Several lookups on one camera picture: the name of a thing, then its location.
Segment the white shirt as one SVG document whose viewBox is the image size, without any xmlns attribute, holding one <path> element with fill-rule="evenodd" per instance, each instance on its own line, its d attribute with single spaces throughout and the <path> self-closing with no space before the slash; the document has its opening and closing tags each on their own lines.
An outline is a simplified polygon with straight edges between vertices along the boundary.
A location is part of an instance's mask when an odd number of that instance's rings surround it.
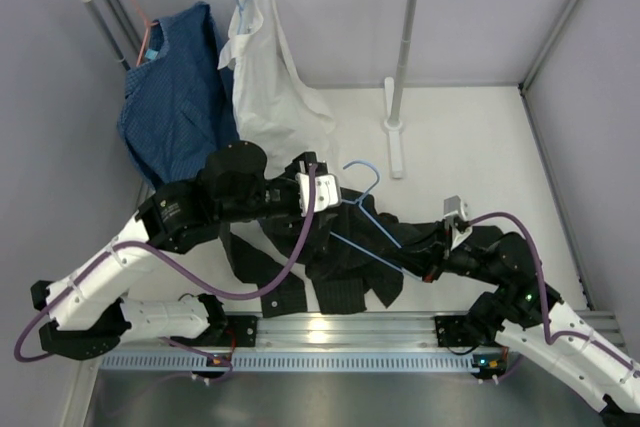
<svg viewBox="0 0 640 427">
<path fill-rule="evenodd" d="M 219 54 L 219 67 L 233 71 L 239 137 L 266 152 L 268 178 L 306 151 L 335 166 L 335 117 L 321 93 L 300 79 L 276 0 L 239 1 Z"/>
</svg>

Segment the black pinstriped shirt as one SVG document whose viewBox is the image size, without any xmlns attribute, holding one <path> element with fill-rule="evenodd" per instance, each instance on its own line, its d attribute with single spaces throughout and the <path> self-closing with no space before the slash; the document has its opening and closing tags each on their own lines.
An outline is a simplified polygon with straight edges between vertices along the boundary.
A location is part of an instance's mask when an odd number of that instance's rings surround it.
<svg viewBox="0 0 640 427">
<path fill-rule="evenodd" d="M 365 296 L 373 293 L 391 306 L 408 280 L 423 280 L 426 262 L 444 248 L 442 222 L 405 223 L 380 212 L 372 195 L 355 205 L 359 192 L 346 189 L 336 215 L 313 227 L 298 257 L 303 276 L 288 274 L 260 299 L 262 315 L 273 318 L 308 309 L 307 283 L 313 287 L 323 314 L 365 311 Z"/>
</svg>

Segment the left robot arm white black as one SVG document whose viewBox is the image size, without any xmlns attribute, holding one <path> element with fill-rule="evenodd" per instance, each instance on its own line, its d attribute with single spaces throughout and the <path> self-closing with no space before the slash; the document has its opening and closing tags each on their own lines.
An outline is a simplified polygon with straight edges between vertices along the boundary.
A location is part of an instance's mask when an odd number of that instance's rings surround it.
<svg viewBox="0 0 640 427">
<path fill-rule="evenodd" d="M 147 198 L 123 229 L 84 265 L 61 280 L 31 287 L 37 311 L 20 334 L 14 356 L 32 330 L 38 332 L 41 359 L 84 361 L 122 343 L 161 338 L 195 340 L 213 346 L 223 340 L 228 321 L 221 302 L 263 297 L 286 279 L 321 214 L 342 202 L 338 180 L 315 153 L 304 152 L 284 172 L 265 176 L 267 155 L 239 141 L 210 154 L 193 178 L 167 183 Z M 194 247 L 217 239 L 231 223 L 284 218 L 302 223 L 286 264 L 254 292 L 216 288 L 176 261 Z M 180 301 L 142 302 L 126 298 L 129 288 L 165 264 L 202 289 Z"/>
</svg>

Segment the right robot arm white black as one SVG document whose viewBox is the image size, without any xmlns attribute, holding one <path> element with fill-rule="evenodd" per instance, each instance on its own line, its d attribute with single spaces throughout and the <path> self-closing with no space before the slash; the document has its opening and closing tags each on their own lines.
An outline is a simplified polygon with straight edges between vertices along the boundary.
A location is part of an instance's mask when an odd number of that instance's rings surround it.
<svg viewBox="0 0 640 427">
<path fill-rule="evenodd" d="M 483 229 L 475 241 L 453 247 L 438 229 L 418 262 L 431 283 L 455 274 L 495 286 L 461 316 L 436 320 L 438 343 L 462 348 L 500 346 L 563 382 L 607 426 L 639 423 L 639 364 L 600 334 L 540 276 L 541 263 L 521 235 Z"/>
</svg>

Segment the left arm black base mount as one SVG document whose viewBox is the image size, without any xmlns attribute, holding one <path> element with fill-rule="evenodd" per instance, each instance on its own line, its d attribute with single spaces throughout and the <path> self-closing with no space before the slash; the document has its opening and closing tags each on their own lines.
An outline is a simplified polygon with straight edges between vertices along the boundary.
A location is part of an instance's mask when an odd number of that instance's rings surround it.
<svg viewBox="0 0 640 427">
<path fill-rule="evenodd" d="M 196 344 L 203 347 L 253 348 L 256 345 L 259 318 L 254 315 L 230 315 L 208 327 Z"/>
</svg>

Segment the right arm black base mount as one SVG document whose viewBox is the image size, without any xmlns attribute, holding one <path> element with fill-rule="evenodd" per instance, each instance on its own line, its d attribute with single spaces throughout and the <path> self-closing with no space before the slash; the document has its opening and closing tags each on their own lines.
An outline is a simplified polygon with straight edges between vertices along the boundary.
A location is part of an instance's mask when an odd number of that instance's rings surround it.
<svg viewBox="0 0 640 427">
<path fill-rule="evenodd" d="M 439 347 L 470 349 L 483 346 L 486 338 L 466 315 L 440 315 L 434 317 Z"/>
</svg>

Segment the blue checked shirt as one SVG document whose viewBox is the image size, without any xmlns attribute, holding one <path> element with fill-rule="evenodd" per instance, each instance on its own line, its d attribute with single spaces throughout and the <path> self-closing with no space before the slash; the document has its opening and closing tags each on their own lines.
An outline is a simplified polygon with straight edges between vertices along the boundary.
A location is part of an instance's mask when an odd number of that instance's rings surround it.
<svg viewBox="0 0 640 427">
<path fill-rule="evenodd" d="M 153 189 L 196 176 L 209 154 L 239 140 L 222 46 L 210 6 L 197 2 L 154 22 L 144 62 L 126 74 L 117 129 Z"/>
</svg>

